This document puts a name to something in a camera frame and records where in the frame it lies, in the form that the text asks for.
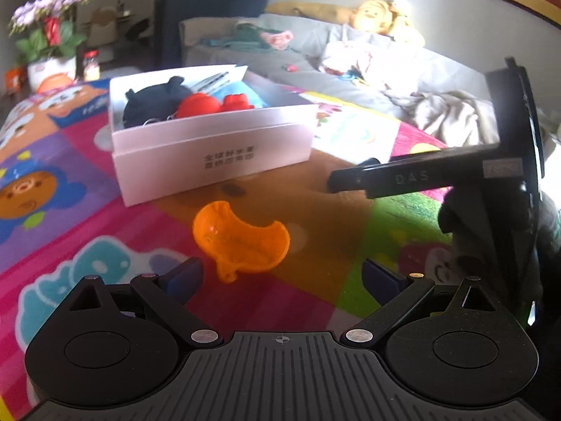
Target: das logo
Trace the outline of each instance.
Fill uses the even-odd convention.
[[[419,171],[419,172],[410,172],[409,174],[396,175],[396,184],[397,185],[408,185],[410,183],[419,183],[419,182],[427,182],[428,181],[428,174],[427,171]]]

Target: black round pouch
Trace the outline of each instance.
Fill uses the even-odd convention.
[[[152,85],[138,92],[130,89],[123,112],[125,128],[142,126],[145,123],[164,122],[173,115],[180,103],[192,95],[191,90],[181,85],[184,79],[177,75],[167,83]]]

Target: ribbed gray surface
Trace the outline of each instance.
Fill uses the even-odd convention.
[[[290,340],[280,343],[278,337]],[[110,410],[45,402],[28,421],[538,421],[523,403],[456,410],[418,399],[377,356],[337,344],[326,332],[238,332],[195,351],[157,394]]]

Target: orange bowl-shaped object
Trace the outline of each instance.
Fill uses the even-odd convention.
[[[55,88],[63,88],[71,85],[74,82],[64,73],[57,73],[47,77],[37,89],[37,93],[45,93]]]
[[[234,215],[226,201],[215,201],[198,211],[193,221],[197,245],[216,261],[218,278],[232,283],[237,272],[255,274],[278,266],[290,246],[290,234],[281,222],[267,227],[249,225]]]

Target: triangular hole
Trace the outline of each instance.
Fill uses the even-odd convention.
[[[475,286],[469,287],[462,307],[464,309],[483,310],[485,312],[494,312],[496,310],[483,292]]]
[[[93,286],[86,286],[72,303],[70,310],[99,309],[101,306],[102,304],[97,297],[95,288]]]

